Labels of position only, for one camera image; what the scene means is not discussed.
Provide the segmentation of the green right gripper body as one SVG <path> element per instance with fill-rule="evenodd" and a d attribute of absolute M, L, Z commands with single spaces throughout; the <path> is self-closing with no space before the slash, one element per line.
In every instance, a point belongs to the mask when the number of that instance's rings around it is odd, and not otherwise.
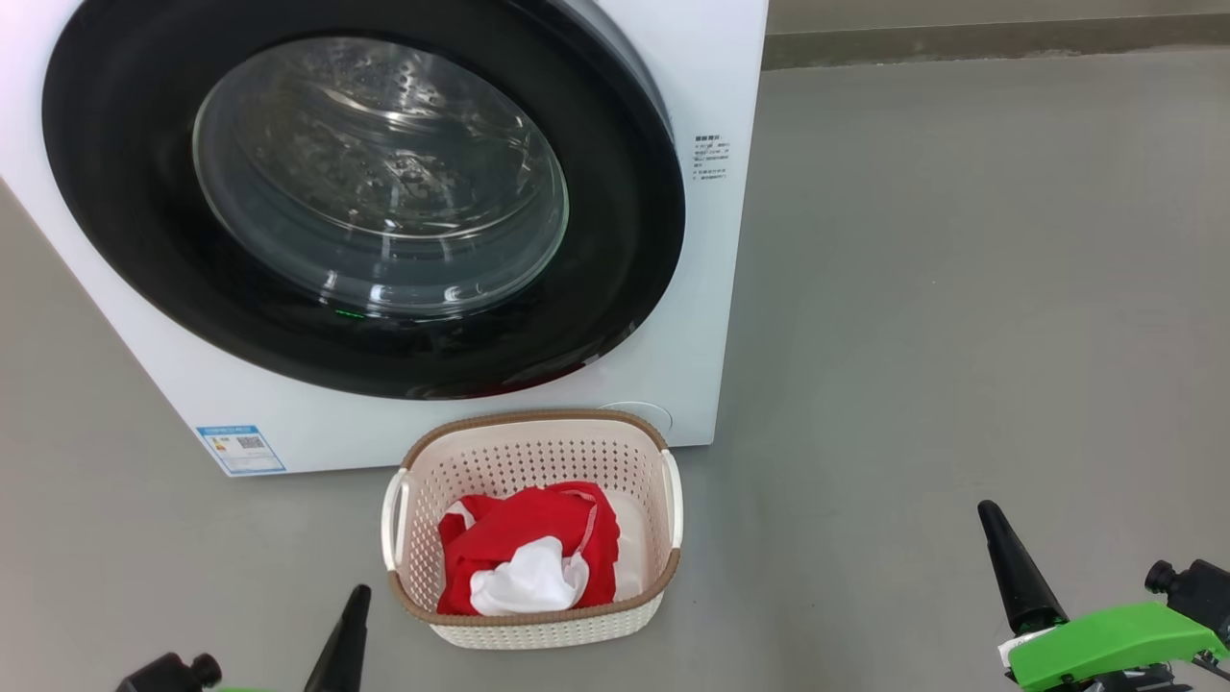
<path fill-rule="evenodd" d="M 1098 610 L 998 647 L 1002 666 L 1023 691 L 1048 691 L 1068 680 L 1084 682 L 1204 654 L 1216 663 L 1228 660 L 1215 631 L 1161 602 Z"/>

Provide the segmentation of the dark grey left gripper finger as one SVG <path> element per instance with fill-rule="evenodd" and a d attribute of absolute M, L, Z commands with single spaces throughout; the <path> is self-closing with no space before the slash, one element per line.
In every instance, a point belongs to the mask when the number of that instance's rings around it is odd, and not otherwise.
<path fill-rule="evenodd" d="M 308 675 L 304 691 L 360 691 L 371 588 L 357 585 Z"/>

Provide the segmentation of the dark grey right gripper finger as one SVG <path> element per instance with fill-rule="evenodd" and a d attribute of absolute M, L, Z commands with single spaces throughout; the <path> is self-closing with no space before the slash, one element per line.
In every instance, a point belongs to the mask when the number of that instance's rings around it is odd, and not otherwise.
<path fill-rule="evenodd" d="M 1049 583 L 1015 532 L 1001 506 L 993 500 L 978 504 L 988 556 L 996 574 L 1002 613 L 1014 635 L 1041 633 L 1069 621 Z"/>

